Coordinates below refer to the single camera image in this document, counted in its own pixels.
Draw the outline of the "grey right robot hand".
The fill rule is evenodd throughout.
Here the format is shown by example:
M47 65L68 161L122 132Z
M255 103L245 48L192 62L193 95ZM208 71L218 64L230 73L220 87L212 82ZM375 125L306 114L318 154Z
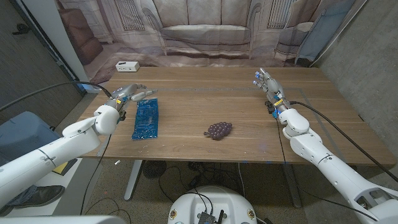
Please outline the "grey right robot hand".
M257 81L253 81L253 84L263 90L266 94L267 101L265 105L267 106L269 114L275 113L276 115L281 112L291 108L290 103L287 101L284 89L282 85L271 75L260 68L259 72L255 73Z

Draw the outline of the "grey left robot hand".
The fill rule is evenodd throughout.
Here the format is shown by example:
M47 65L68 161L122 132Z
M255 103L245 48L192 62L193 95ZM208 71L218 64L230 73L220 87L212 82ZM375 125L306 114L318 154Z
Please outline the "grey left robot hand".
M157 92L158 90L148 90L145 85L141 84L124 85L112 92L105 105L116 108L119 111L127 106L130 101L138 102Z

